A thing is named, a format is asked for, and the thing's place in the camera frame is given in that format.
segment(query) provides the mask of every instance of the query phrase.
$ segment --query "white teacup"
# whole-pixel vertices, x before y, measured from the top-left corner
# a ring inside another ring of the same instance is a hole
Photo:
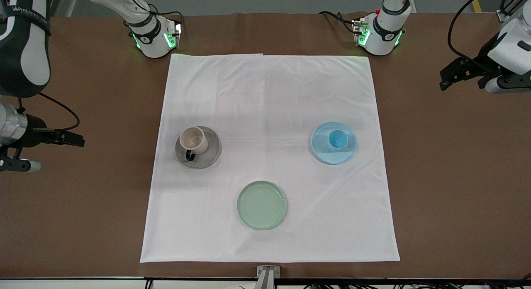
[[[191,162],[196,155],[205,153],[208,140],[203,130],[197,126],[186,128],[179,137],[180,145],[186,149],[186,160]]]

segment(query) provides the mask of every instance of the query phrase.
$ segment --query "gray saucer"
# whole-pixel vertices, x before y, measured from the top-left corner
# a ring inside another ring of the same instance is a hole
[[[179,138],[177,139],[177,143],[175,143],[175,155],[177,156],[178,161],[185,167],[191,169],[208,168],[218,160],[219,155],[222,153],[222,142],[220,141],[218,134],[208,127],[198,127],[203,130],[208,140],[208,148],[205,153],[196,155],[194,160],[190,162],[186,159],[186,149],[180,145]]]

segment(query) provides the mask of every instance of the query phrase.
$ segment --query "black cable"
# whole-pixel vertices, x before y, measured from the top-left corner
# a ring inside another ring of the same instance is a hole
[[[501,0],[501,4],[499,6],[500,12],[507,15],[510,13],[510,11],[506,11],[507,7],[510,6],[515,0],[511,0],[509,3],[506,3],[506,0]]]
[[[124,20],[122,23],[123,23],[124,26],[129,27],[129,24],[127,24],[127,21]],[[128,36],[131,37],[131,38],[133,37],[133,31],[132,30],[129,32]]]
[[[146,285],[144,286],[144,289],[151,289],[152,286],[153,286],[153,280],[148,279],[146,280]]]
[[[462,284],[462,285],[460,285],[460,286],[458,286],[458,287],[459,287],[459,288],[463,288],[463,287],[465,287],[466,285],[468,285],[468,284],[470,284],[470,283],[472,283],[472,280],[467,281],[467,282],[465,282],[464,284]]]
[[[514,0],[511,0],[511,2],[509,2],[508,4],[506,4],[506,1],[507,0],[501,0],[501,2],[499,3],[499,12],[504,15],[510,16],[512,14],[506,11],[506,7],[508,7]]]
[[[339,16],[339,19],[341,20],[341,22],[343,22],[343,25],[345,26],[345,28],[349,31],[349,32],[352,32],[353,34],[356,34],[356,35],[361,35],[362,33],[361,32],[357,32],[355,30],[352,30],[351,28],[349,28],[347,26],[347,23],[345,23],[345,19],[343,19],[343,16],[341,16],[341,13],[337,12],[337,15]]]
[[[155,9],[155,12],[156,12],[156,13],[159,12],[159,9],[158,9],[155,5],[153,5],[152,3],[148,3],[148,6],[149,6],[149,7],[152,7],[153,9]]]
[[[512,8],[509,10],[509,12],[512,13],[512,14],[514,14],[514,12],[513,12],[514,9],[516,9],[516,7],[517,7],[518,5],[520,5],[520,3],[523,2],[523,1],[525,1],[525,0],[520,0],[518,3],[515,3],[515,4],[512,6]]]
[[[24,113],[26,109],[22,106],[22,98],[17,98],[17,100],[19,101],[19,108],[17,108],[17,113]]]
[[[348,20],[345,20],[343,19],[343,17],[338,17],[338,15],[332,13],[332,12],[328,12],[328,11],[322,11],[322,12],[319,12],[319,14],[325,14],[325,15],[330,15],[332,17],[334,17],[336,20],[339,20],[341,22],[344,22],[344,23],[348,23],[348,24],[352,24],[352,21],[348,21]]]
[[[72,111],[72,110],[71,110],[70,108],[68,108],[66,105],[60,103],[58,100],[55,100],[55,99],[53,99],[52,97],[50,97],[50,96],[48,96],[48,95],[46,95],[46,94],[39,93],[39,95],[41,95],[41,96],[44,97],[44,98],[47,98],[47,99],[50,100],[51,102],[53,102],[53,103],[59,105],[60,107],[66,109],[69,113],[71,113],[71,114],[74,116],[74,118],[76,118],[76,124],[74,124],[73,126],[70,126],[70,127],[67,127],[67,128],[59,128],[59,129],[56,128],[55,131],[67,131],[67,130],[72,130],[72,129],[76,128],[77,126],[79,126],[79,124],[80,124],[80,119],[79,119],[78,115],[76,115],[76,113],[74,113],[74,111]]]
[[[452,20],[452,23],[450,24],[450,28],[448,29],[448,47],[450,47],[451,51],[453,51],[455,54],[457,54],[458,56],[466,59],[467,61],[471,62],[472,64],[475,64],[476,66],[479,66],[482,70],[484,70],[485,72],[488,72],[488,73],[491,73],[492,71],[488,68],[486,68],[485,66],[483,66],[482,64],[476,62],[475,60],[472,60],[472,58],[466,56],[465,54],[457,51],[457,49],[455,49],[452,45],[452,31],[453,31],[453,25],[455,24],[455,21],[457,20],[457,18],[459,17],[459,15],[461,15],[461,13],[466,9],[466,7],[468,7],[468,5],[470,5],[474,0],[469,0],[467,1],[462,7],[461,9],[459,9],[459,11],[457,11],[457,13],[455,14],[455,16],[453,17],[453,20]]]
[[[150,13],[151,15],[170,15],[170,14],[175,14],[175,13],[177,13],[177,14],[180,15],[180,22],[181,22],[182,24],[184,24],[184,16],[183,16],[182,13],[179,12],[179,11],[173,11],[173,12],[167,12],[167,13],[159,13],[157,7],[155,7],[155,6],[153,5],[153,7],[156,9],[156,12],[154,12],[154,11],[147,10],[146,8],[144,8],[142,5],[140,5],[140,3],[138,3],[138,0],[132,0],[132,1],[133,1],[133,2],[135,3],[135,5],[137,5],[140,9],[143,9],[144,11]]]

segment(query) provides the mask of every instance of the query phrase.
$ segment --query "yellow floor line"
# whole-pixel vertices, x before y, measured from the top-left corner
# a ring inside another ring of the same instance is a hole
[[[474,12],[476,13],[481,13],[481,6],[480,6],[480,2],[478,2],[477,0],[474,0],[472,2],[472,7],[474,7]]]

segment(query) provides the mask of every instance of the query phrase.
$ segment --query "gray floor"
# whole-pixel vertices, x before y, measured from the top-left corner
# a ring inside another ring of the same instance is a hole
[[[161,12],[178,10],[184,15],[227,15],[232,13],[349,13],[374,11],[382,0],[145,0]],[[467,0],[415,0],[418,12],[456,12]],[[77,0],[72,16],[116,16],[89,0]]]

